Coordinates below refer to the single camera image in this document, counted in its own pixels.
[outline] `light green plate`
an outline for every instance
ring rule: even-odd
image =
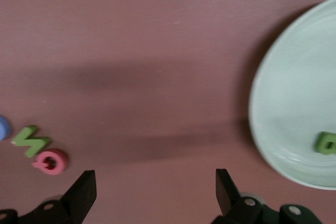
[[[336,190],[336,154],[314,149],[320,132],[336,133],[336,0],[306,12],[272,45],[254,79],[249,121],[276,171]]]

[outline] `white plate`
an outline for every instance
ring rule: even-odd
[[[254,79],[249,121],[275,170],[336,190],[336,154],[314,148],[320,132],[336,133],[336,0],[303,14],[272,45]]]

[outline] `blue object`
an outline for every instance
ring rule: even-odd
[[[11,125],[9,122],[2,115],[0,115],[0,141],[6,139],[9,136],[11,133],[10,126]]]

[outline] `plate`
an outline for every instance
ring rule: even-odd
[[[251,89],[249,121],[276,171],[336,190],[336,154],[315,150],[321,132],[336,133],[336,0],[310,9],[270,47]]]

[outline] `pink tabletop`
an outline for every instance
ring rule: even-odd
[[[210,223],[215,169],[273,209],[294,203],[325,224],[336,191],[287,180],[259,155],[248,96],[267,48],[325,0],[0,0],[0,209],[20,215],[96,170],[84,224]],[[10,143],[36,124],[68,153],[63,173]]]

